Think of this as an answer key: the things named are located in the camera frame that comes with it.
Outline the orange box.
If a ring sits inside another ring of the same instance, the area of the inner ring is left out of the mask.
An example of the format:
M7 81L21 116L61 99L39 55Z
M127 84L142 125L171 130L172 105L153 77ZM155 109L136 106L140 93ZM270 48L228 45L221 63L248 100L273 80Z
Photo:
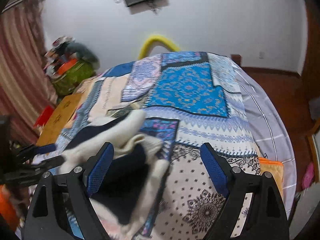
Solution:
M71 59L66 63L62 64L61 67L57 70L58 75L62 75L72 68L77 63L77 59Z

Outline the green patterned storage bag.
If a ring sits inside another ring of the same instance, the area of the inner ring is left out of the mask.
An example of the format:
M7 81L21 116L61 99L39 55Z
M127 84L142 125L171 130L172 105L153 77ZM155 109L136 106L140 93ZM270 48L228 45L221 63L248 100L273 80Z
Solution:
M51 78L53 87L59 97L70 95L82 81L95 76L93 66L84 61L78 60L77 63L57 78Z

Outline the black and white knit sweater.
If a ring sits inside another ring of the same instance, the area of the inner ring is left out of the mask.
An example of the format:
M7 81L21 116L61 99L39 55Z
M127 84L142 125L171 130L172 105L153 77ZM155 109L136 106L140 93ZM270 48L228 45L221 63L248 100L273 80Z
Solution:
M97 192L90 201L100 218L117 220L114 236L134 239L156 205L169 168L177 120L147 118L144 110L132 110L118 118L97 118L74 136L62 152L60 174L68 173L95 156L104 143L114 149L105 175L97 176Z

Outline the red box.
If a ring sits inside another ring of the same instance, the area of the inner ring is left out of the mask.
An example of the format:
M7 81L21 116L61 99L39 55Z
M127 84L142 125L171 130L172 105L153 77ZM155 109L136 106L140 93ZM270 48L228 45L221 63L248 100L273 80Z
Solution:
M37 127L43 127L48 120L50 119L50 117L52 116L52 114L54 113L55 108L53 108L52 106L47 106L39 115L39 117L37 118L37 120L35 121L35 124L33 125L34 128Z

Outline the grey striped bed sheet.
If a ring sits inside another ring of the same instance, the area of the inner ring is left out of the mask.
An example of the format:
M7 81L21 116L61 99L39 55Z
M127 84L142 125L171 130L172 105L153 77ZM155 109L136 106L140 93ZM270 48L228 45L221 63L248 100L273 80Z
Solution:
M240 67L234 68L249 126L261 155L284 166L283 202L286 215L291 213L297 185L297 169L293 147L287 130L273 103L257 82Z

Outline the yellow curved tube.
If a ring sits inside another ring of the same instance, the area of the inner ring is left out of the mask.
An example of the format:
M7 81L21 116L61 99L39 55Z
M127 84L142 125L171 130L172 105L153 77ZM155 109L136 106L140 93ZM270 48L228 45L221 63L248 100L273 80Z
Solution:
M168 38L162 36L162 35L151 35L149 36L143 43L140 52L138 54L138 60L141 60L145 57L148 57L150 52L155 47L163 47L166 50L170 52L177 52L181 51L180 47L174 44L171 40Z

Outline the orange plush blanket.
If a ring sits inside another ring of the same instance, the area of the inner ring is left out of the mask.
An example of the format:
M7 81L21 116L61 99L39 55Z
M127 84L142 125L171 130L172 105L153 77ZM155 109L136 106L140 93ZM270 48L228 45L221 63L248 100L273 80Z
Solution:
M283 178L284 178L284 166L279 161L269 160L263 157L259 157L260 173L270 172L275 179L276 185L283 198Z

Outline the grey stuffed toy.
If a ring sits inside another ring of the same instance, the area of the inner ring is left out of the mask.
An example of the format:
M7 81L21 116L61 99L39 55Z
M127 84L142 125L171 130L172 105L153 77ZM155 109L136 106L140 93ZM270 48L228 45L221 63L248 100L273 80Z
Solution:
M84 60L93 66L93 69L98 70L100 68L100 62L91 50L89 50L84 44L79 42L69 42L65 48L65 53L70 57L76 58L77 60Z

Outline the wooden bed post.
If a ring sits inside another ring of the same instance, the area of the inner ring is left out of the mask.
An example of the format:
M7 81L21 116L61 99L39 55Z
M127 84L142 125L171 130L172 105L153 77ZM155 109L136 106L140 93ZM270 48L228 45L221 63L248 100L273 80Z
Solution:
M239 67L242 66L242 56L240 54L231 54L231 59L234 61Z

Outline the pink slipper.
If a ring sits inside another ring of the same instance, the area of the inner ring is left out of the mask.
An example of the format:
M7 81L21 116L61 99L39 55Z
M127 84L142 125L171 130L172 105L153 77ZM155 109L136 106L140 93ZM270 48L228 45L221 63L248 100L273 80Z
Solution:
M313 166L313 162L310 162L302 178L301 186L303 190L310 187L310 185L313 182L313 178L314 178L314 166Z

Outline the blue patchwork bed sheet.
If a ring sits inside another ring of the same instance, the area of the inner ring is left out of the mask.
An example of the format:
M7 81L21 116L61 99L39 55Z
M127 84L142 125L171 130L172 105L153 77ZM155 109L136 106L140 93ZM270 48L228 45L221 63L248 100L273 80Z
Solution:
M148 179L129 217L101 197L92 204L112 239L201 239L225 202L206 173L200 147L209 143L231 166L258 175L257 146L235 78L235 63L207 52L163 53L121 64L78 88L82 104L57 138L52 157L70 171L103 139L114 157L135 146L147 155Z

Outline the striped red curtain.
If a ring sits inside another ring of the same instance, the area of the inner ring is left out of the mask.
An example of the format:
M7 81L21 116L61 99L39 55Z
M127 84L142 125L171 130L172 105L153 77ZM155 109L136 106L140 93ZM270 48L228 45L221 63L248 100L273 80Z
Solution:
M39 0L23 0L1 13L1 114L11 116L10 138L37 142L34 124L57 101L45 75L44 34Z

